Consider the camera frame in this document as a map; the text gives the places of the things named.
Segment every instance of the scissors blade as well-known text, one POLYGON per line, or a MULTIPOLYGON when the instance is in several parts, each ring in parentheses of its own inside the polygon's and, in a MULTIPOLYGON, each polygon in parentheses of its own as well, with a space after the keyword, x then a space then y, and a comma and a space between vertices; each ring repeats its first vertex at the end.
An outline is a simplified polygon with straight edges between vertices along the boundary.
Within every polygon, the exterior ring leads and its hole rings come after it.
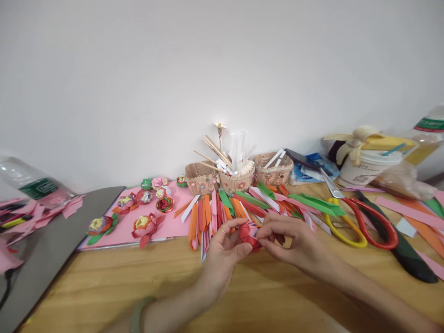
POLYGON ((339 188, 337 188, 337 186, 334 184, 334 182, 330 179, 330 177, 325 173, 325 171, 322 168, 321 168, 321 174, 324 177, 325 183, 327 184, 328 189, 332 194, 332 197, 335 197, 337 199, 344 198, 345 196, 342 194, 339 188))

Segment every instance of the wooden table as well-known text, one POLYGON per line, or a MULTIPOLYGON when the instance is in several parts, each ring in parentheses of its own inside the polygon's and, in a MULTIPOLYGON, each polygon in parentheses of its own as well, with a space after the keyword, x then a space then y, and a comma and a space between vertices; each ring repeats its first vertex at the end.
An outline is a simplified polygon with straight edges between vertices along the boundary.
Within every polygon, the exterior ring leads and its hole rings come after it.
MULTIPOLYGON (((298 186, 292 192, 329 197, 324 184, 298 186)), ((385 193, 366 193, 372 201, 379 195, 393 198, 385 193)), ((382 210, 394 223, 401 217, 382 210)), ((316 234, 362 273, 444 324, 441 280, 426 284, 414 279, 389 251, 370 245, 355 249, 320 228, 316 234)), ((420 235, 407 239, 414 248, 444 265, 420 235)), ((191 252, 186 237, 153 243, 143 250, 122 247, 78 253, 22 331, 100 332, 144 296, 162 297, 190 285, 201 269, 200 252, 191 252)), ((237 265, 225 297, 185 331, 376 332, 379 328, 337 291, 259 251, 237 265)))

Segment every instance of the yellow scissors handle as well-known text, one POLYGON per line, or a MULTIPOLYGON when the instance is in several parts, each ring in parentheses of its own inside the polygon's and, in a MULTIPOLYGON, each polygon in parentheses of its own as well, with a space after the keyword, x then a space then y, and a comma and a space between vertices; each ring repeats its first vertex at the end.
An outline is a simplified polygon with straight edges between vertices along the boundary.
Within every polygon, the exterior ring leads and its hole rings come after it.
MULTIPOLYGON (((333 203, 335 205, 339 206, 339 200, 337 198, 329 198, 328 202, 333 203)), ((322 213, 324 216, 325 223, 330 227, 330 230, 332 231, 333 235, 338 237, 341 241, 343 241, 345 244, 348 244, 352 247, 359 247, 363 248, 366 247, 368 242, 366 238, 364 237, 363 233, 359 228, 348 218, 347 215, 341 216, 342 219, 350 226, 350 228, 356 233, 356 235, 359 238, 358 242, 353 242, 349 240, 348 238, 345 238, 333 225, 333 223, 330 220, 330 215, 326 213, 322 213)))

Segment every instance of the paper rose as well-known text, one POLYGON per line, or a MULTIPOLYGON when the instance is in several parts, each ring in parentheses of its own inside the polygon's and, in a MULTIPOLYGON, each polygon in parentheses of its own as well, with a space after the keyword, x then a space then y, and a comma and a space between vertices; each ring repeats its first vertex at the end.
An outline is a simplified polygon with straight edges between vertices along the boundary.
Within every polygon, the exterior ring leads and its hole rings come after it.
POLYGON ((157 189, 156 197, 158 199, 163 197, 170 197, 171 196, 171 190, 168 186, 161 186, 157 189))
POLYGON ((157 190, 159 187, 166 185, 168 183, 168 179, 165 177, 156 177, 151 181, 151 186, 157 190))
POLYGON ((258 239, 255 237, 256 232, 258 231, 258 228, 248 224, 244 223, 239 227, 239 238, 243 243, 250 243, 250 245, 253 247, 252 252, 257 252, 262 247, 259 244, 258 239))
POLYGON ((145 178, 140 184, 140 187, 143 188, 144 190, 150 191, 153 189, 153 186, 151 185, 152 181, 153 181, 152 178, 145 178))
POLYGON ((102 238, 103 235, 109 234, 113 231, 114 227, 119 222, 119 218, 116 213, 113 213, 111 217, 102 216, 100 218, 94 219, 88 228, 87 234, 90 235, 88 239, 88 245, 94 245, 102 238))
POLYGON ((188 187, 188 184, 185 181, 185 175, 180 175, 176 179, 176 184, 178 187, 188 187))
POLYGON ((136 203, 134 193, 131 193, 127 196, 120 197, 117 200, 117 207, 115 207, 112 211, 118 214, 128 214, 130 210, 135 210, 139 205, 136 203))
POLYGON ((144 189, 141 189, 136 194, 137 204, 147 204, 151 201, 152 198, 153 198, 153 195, 144 189))
POLYGON ((173 198, 171 197, 163 197, 160 198, 159 201, 156 204, 156 208, 162 212, 162 213, 166 213, 170 210, 173 209, 173 198))
POLYGON ((157 230, 158 222, 156 216, 150 213, 148 216, 141 216, 134 221, 133 232, 131 233, 134 238, 141 237, 139 246, 144 248, 149 242, 150 237, 157 230))

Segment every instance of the scissors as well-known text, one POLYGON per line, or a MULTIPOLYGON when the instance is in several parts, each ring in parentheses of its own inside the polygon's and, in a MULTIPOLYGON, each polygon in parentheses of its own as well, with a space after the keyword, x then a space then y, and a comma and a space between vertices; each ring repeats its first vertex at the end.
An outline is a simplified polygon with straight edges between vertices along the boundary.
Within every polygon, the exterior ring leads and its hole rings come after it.
MULTIPOLYGON (((339 200, 337 198, 329 198, 328 202, 333 203, 337 206, 339 206, 339 200)), ((330 220, 330 215, 326 213, 322 213, 324 216, 324 221, 326 225, 330 227, 330 230, 332 231, 333 235, 338 237, 341 241, 343 241, 345 244, 350 245, 352 247, 358 247, 363 248, 366 247, 368 242, 367 239, 364 237, 364 234, 359 230, 359 228, 348 218, 347 215, 341 216, 345 223, 349 225, 349 227, 355 232, 355 234, 358 236, 359 241, 354 242, 349 240, 348 238, 345 238, 344 235, 342 235, 333 225, 332 221, 330 220)))
POLYGON ((341 199, 347 205, 349 205, 350 208, 353 210, 353 212, 355 213, 356 219, 358 220, 359 229, 361 229, 361 233, 364 235, 364 237, 367 239, 367 241, 371 245, 381 248, 381 249, 384 249, 384 250, 392 250, 398 246, 398 243, 399 243, 398 234, 397 234, 393 224, 391 224, 390 221, 387 220, 387 218, 385 216, 383 216, 380 212, 376 211, 372 207, 357 200, 356 198, 347 198, 346 196, 344 196, 342 194, 342 192, 339 190, 339 188, 337 188, 337 186, 333 183, 333 181, 330 179, 330 177, 327 176, 327 174, 325 173, 325 171, 322 168, 321 168, 321 174, 324 177, 325 183, 327 184, 328 189, 330 190, 330 193, 332 194, 333 198, 341 199), (387 235, 388 235, 387 243, 380 244, 380 243, 376 242, 371 237, 370 233, 368 232, 368 230, 365 226, 362 212, 359 210, 358 206, 361 207, 362 209, 370 212, 372 215, 374 215, 381 222, 381 224, 384 226, 384 228, 387 231, 387 235))

